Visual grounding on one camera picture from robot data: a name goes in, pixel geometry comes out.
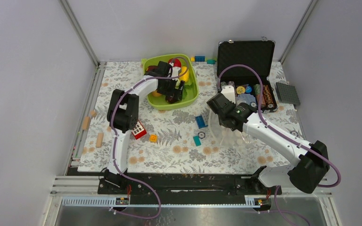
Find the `clear zip top bag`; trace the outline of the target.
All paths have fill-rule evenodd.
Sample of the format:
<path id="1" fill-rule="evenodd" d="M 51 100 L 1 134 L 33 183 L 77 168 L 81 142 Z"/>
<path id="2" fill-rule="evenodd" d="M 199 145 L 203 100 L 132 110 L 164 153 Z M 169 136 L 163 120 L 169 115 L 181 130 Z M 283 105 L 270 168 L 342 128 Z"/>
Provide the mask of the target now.
<path id="1" fill-rule="evenodd" d="M 253 137 L 240 132 L 239 130 L 232 131 L 219 123 L 218 115 L 212 110 L 209 111 L 208 128 L 215 141 L 228 148 L 247 147 L 253 144 Z"/>

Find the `white toy radish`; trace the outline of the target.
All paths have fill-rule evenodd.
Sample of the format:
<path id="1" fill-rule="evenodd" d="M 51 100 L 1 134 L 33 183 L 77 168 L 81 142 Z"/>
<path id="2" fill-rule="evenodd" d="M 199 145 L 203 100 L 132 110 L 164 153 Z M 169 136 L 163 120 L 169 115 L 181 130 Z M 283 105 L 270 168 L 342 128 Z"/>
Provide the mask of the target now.
<path id="1" fill-rule="evenodd" d="M 175 81 L 175 87 L 176 88 L 179 87 L 180 82 L 181 82 L 181 80 L 178 78 L 178 76 L 179 76 L 179 72 L 173 70 L 171 78 L 172 78 L 173 81 Z"/>

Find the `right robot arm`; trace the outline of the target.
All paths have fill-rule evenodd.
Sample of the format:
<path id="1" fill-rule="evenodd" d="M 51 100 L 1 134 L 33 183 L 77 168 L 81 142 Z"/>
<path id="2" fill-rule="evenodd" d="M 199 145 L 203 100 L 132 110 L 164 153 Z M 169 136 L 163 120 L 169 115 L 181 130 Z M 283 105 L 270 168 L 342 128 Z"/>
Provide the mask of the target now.
<path id="1" fill-rule="evenodd" d="M 251 182 L 254 192 L 263 194 L 273 186 L 293 185 L 311 194 L 322 186 L 320 182 L 330 169 L 324 143 L 310 143 L 293 136 L 264 118 L 257 108 L 247 103 L 237 105 L 222 92 L 210 98 L 207 105 L 218 116 L 221 126 L 259 139 L 288 160 L 288 165 L 257 170 L 257 177 Z"/>

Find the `yellow toy lemon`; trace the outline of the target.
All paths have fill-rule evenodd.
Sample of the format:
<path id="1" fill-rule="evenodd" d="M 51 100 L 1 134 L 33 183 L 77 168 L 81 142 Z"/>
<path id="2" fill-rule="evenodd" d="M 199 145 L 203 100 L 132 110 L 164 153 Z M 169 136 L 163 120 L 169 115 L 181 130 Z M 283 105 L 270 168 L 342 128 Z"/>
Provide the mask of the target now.
<path id="1" fill-rule="evenodd" d="M 189 69 L 188 69 L 188 67 L 186 67 L 186 66 L 181 67 L 179 79 L 180 79 L 180 81 L 183 81 L 185 83 L 187 83 L 189 81 Z"/>

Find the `dark purple mangosteen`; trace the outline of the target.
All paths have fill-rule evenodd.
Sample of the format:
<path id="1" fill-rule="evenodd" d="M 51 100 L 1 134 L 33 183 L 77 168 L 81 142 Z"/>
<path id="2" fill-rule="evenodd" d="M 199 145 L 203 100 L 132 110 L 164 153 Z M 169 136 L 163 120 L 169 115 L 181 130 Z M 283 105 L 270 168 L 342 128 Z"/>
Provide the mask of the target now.
<path id="1" fill-rule="evenodd" d="M 154 72 L 157 68 L 157 65 L 150 65 L 145 70 L 145 75 L 148 75 L 150 72 Z"/>
<path id="2" fill-rule="evenodd" d="M 169 104 L 174 104 L 174 103 L 176 103 L 176 102 L 178 102 L 179 101 L 179 98 L 177 97 L 177 96 L 166 96 L 165 97 L 165 100 L 166 100 L 166 102 L 167 103 L 169 103 Z"/>

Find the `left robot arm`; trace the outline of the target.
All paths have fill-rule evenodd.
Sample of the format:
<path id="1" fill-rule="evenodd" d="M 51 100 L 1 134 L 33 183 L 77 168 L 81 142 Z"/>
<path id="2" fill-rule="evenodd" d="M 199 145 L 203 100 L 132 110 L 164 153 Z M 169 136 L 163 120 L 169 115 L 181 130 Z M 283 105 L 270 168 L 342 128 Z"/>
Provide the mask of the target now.
<path id="1" fill-rule="evenodd" d="M 127 170 L 127 149 L 132 130 L 139 118 L 140 99 L 156 91 L 170 99 L 172 103 L 182 99 L 184 82 L 178 83 L 179 77 L 173 77 L 170 63 L 159 61 L 157 68 L 147 71 L 140 81 L 128 90 L 115 89 L 107 112 L 107 119 L 113 131 L 111 163 L 107 169 L 131 179 L 124 173 Z"/>

